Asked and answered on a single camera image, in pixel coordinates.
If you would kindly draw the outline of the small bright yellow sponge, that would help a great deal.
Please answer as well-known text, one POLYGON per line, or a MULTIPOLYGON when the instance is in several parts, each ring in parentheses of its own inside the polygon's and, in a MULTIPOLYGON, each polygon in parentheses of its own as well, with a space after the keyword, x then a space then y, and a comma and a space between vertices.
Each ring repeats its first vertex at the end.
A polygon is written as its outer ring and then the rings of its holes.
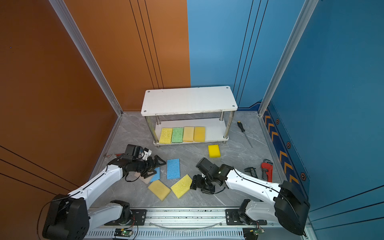
POLYGON ((208 150, 209 150, 209 158, 220 158, 221 157, 219 145, 209 145, 208 150))

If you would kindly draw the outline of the large yellow textured sponge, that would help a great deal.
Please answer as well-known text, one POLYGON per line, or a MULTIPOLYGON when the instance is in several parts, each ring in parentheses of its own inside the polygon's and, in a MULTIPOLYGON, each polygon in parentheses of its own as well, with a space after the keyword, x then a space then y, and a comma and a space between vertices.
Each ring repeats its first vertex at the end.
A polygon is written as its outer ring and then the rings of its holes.
POLYGON ((192 182, 193 180, 191 177, 189 175, 185 175, 177 183, 171 186, 171 190, 176 195, 176 197, 180 199, 190 190, 192 182))

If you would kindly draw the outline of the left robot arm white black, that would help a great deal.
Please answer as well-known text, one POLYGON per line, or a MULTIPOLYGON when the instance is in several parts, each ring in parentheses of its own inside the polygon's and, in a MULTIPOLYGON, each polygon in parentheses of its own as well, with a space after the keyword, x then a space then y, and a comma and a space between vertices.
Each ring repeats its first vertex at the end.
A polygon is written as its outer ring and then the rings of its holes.
POLYGON ((99 174, 67 195, 56 195, 48 202, 48 213, 41 231, 48 240, 82 240, 88 231, 109 222, 133 224, 130 204, 114 200, 99 208, 92 204, 114 183, 127 179, 129 173, 138 173, 146 179, 156 174, 156 168, 166 161, 151 150, 128 144, 122 154, 116 155, 99 174))

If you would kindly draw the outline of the yellow foam sponge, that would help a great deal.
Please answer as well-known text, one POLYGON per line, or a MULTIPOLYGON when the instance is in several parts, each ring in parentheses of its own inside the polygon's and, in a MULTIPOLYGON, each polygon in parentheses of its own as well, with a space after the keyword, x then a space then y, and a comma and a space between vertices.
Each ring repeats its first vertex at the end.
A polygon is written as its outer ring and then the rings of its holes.
POLYGON ((203 143, 206 141, 206 128, 195 127, 194 142, 203 143))

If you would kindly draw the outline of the yellow green textured sponge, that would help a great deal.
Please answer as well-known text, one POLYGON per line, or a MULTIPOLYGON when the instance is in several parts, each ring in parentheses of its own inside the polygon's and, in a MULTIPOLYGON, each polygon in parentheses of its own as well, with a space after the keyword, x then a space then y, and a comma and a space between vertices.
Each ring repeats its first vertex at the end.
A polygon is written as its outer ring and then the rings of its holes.
POLYGON ((162 128, 159 144, 172 143, 173 128, 162 128))

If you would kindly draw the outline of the pale yellow orange sponge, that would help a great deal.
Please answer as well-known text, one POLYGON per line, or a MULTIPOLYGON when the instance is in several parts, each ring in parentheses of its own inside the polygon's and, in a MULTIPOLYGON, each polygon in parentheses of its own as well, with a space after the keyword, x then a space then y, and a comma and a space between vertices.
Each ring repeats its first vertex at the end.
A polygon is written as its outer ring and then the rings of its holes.
POLYGON ((183 142, 194 142, 194 127, 184 127, 183 142))

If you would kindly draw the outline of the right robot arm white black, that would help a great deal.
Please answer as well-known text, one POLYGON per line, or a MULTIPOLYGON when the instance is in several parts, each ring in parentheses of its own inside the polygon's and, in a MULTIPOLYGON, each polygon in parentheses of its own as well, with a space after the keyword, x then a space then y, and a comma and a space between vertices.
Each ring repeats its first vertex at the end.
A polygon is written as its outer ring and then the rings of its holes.
POLYGON ((246 199, 239 208, 239 218, 246 225, 254 225, 259 220, 279 222, 289 232, 305 235, 310 203, 294 184, 262 181, 229 165, 218 167, 206 158, 196 167, 201 173, 193 176, 192 190, 200 189, 204 194, 214 195, 219 185, 259 199, 258 203, 246 199))

